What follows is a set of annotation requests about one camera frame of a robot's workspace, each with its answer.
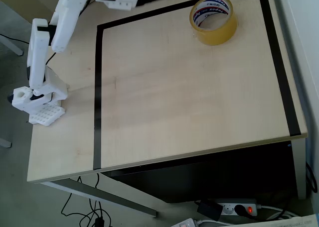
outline red power switch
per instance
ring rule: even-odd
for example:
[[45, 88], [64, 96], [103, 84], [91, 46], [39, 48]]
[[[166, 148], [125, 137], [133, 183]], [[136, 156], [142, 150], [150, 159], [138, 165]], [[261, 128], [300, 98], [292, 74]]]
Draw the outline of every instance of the red power switch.
[[251, 206], [247, 207], [248, 213], [252, 213], [253, 212], [253, 208]]

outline black tape line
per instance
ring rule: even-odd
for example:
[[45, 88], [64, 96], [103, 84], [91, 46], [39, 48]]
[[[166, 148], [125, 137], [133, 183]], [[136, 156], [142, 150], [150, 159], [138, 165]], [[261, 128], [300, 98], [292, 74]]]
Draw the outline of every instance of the black tape line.
[[98, 28], [95, 43], [93, 170], [101, 169], [102, 40], [103, 30]]
[[[95, 100], [94, 100], [94, 161], [93, 169], [101, 168], [101, 94], [102, 94], [102, 39], [103, 30], [122, 24], [127, 24], [137, 20], [149, 18], [152, 16], [168, 13], [174, 10], [187, 8], [195, 5], [199, 0], [188, 0], [182, 3], [173, 4], [163, 8], [151, 10], [145, 13], [129, 16], [123, 19], [114, 20], [97, 26], [96, 51], [95, 51]], [[276, 69], [277, 79], [284, 104], [287, 124], [290, 136], [300, 135], [299, 124], [295, 112], [292, 95], [285, 71], [283, 59], [277, 40], [275, 25], [273, 22], [270, 5], [268, 0], [260, 0], [264, 16], [267, 36], [271, 48], [271, 53]]]
[[149, 18], [174, 10], [183, 9], [195, 5], [199, 0], [188, 0], [182, 3], [169, 5], [163, 8], [151, 10], [145, 13], [133, 15], [123, 19], [114, 20], [97, 26], [95, 45], [95, 92], [94, 92], [94, 158], [93, 169], [101, 169], [101, 95], [102, 95], [102, 39], [103, 30], [118, 25], [130, 23], [140, 19]]
[[276, 29], [273, 21], [273, 17], [270, 10], [268, 0], [260, 0], [261, 9], [264, 16], [268, 41], [270, 45], [271, 54], [273, 56], [274, 66], [278, 79], [281, 98], [284, 104], [284, 110], [286, 114], [288, 129], [290, 136], [301, 135], [299, 123], [296, 115], [293, 97], [291, 95], [286, 70], [281, 56], [280, 47], [277, 39]]
[[169, 6], [166, 6], [163, 8], [147, 11], [145, 13], [136, 14], [136, 15], [132, 15], [132, 16], [129, 16], [129, 17], [126, 17], [123, 19], [118, 19], [118, 20], [114, 20], [114, 21], [111, 21], [108, 23], [100, 24], [100, 25], [98, 25], [98, 27], [101, 29], [107, 29], [107, 28], [118, 26], [118, 25], [127, 24], [127, 23], [134, 22], [134, 21], [137, 21], [140, 19], [145, 19], [145, 18], [149, 18], [152, 16], [172, 12], [174, 10], [187, 8], [187, 7], [195, 5], [198, 1], [199, 0], [188, 0], [188, 1], [185, 1], [182, 3], [169, 5]]

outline robotic arm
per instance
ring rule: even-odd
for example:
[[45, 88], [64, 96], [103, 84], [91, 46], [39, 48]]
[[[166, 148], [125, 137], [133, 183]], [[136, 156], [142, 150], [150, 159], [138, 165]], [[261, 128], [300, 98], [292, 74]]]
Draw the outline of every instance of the robotic arm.
[[[67, 98], [67, 85], [45, 64], [48, 46], [63, 52], [75, 25], [89, 0], [59, 0], [50, 24], [34, 19], [28, 50], [29, 87], [14, 89], [12, 105], [29, 113], [31, 124], [49, 126], [65, 113], [61, 100]], [[95, 0], [108, 8], [131, 10], [155, 0]]]

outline light gray floor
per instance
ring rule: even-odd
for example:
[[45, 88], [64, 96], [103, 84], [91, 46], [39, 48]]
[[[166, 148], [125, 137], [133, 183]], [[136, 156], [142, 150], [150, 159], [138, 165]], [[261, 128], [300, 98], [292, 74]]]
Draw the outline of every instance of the light gray floor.
[[[0, 33], [29, 41], [31, 25], [1, 2], [0, 20]], [[12, 148], [0, 148], [0, 226], [78, 226], [81, 217], [60, 214], [68, 193], [26, 182], [32, 125], [27, 122], [28, 114], [13, 108], [6, 97], [14, 88], [28, 86], [25, 70], [28, 45], [13, 42], [25, 51], [23, 56], [18, 57], [0, 44], [0, 137], [12, 142]], [[94, 186], [96, 175], [83, 176], [82, 180]], [[159, 217], [154, 219], [121, 206], [102, 203], [111, 215], [114, 227], [170, 227], [187, 218], [206, 219], [196, 212], [197, 206], [193, 202], [166, 204], [102, 175], [99, 188], [159, 211]], [[309, 200], [293, 201], [290, 210], [299, 215], [312, 214]], [[73, 195], [65, 209], [65, 213], [71, 212], [90, 212], [88, 200]], [[244, 223], [246, 220], [231, 218], [228, 221]]]

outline tape roll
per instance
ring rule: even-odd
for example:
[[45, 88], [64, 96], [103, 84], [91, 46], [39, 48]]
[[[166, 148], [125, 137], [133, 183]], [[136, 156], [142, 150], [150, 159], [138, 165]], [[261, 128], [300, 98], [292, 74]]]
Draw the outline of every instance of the tape roll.
[[[217, 29], [201, 28], [201, 23], [210, 15], [223, 13], [228, 15], [225, 22]], [[200, 0], [191, 9], [189, 21], [200, 42], [218, 45], [229, 40], [237, 28], [237, 18], [230, 0]]]

